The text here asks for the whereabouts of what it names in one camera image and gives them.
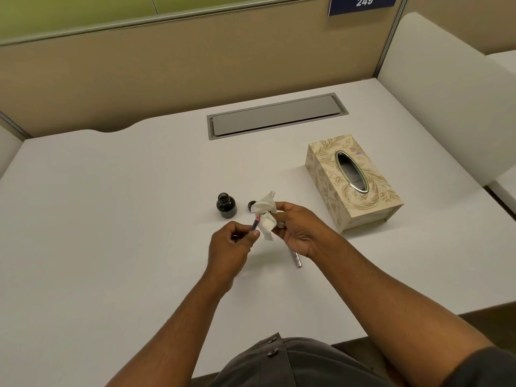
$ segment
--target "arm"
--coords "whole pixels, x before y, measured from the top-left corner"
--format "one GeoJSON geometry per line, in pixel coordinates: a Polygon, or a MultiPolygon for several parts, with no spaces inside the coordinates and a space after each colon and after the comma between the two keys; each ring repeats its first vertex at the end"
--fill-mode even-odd
{"type": "Polygon", "coordinates": [[[384,273],[313,212],[278,202],[275,228],[294,251],[312,259],[372,341],[410,384],[440,385],[469,355],[492,346],[479,331],[384,273]]]}
{"type": "Polygon", "coordinates": [[[212,236],[208,266],[156,335],[107,387],[183,387],[190,384],[197,358],[220,299],[231,289],[260,232],[230,222],[212,236]],[[238,243],[233,235],[243,236],[238,243]]]}

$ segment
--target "white tissue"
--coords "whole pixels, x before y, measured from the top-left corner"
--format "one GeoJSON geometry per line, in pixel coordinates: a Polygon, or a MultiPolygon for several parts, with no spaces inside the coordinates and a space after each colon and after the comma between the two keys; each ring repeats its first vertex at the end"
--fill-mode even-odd
{"type": "Polygon", "coordinates": [[[271,191],[260,201],[256,201],[251,207],[251,212],[255,213],[256,217],[261,216],[258,228],[260,228],[265,240],[273,240],[273,236],[270,233],[278,224],[271,214],[278,213],[276,202],[274,202],[274,194],[274,191],[271,191]]]}

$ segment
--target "blue sign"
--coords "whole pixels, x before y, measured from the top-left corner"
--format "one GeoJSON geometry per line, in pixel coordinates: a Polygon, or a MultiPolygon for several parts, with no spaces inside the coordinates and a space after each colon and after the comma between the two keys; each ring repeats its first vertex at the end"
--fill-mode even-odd
{"type": "Polygon", "coordinates": [[[396,0],[331,0],[330,16],[394,6],[396,0]]]}

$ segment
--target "floral tissue box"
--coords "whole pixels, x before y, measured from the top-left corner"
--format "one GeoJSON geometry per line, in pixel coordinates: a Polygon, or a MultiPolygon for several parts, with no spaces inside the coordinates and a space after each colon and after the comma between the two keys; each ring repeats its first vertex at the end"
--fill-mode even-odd
{"type": "Polygon", "coordinates": [[[339,232],[386,221],[403,206],[352,135],[309,144],[305,166],[339,232]]]}

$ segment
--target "person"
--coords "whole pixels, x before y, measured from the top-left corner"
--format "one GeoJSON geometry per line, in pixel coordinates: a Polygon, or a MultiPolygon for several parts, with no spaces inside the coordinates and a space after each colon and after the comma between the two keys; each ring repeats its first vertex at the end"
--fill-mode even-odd
{"type": "MultiPolygon", "coordinates": [[[[516,385],[516,358],[421,293],[384,273],[310,210],[277,203],[274,233],[315,263],[371,340],[413,386],[516,385]]],[[[107,384],[188,386],[215,309],[260,232],[230,222],[212,236],[206,271],[171,318],[107,384]]],[[[266,338],[212,386],[388,386],[367,367],[308,338],[266,338]]]]}

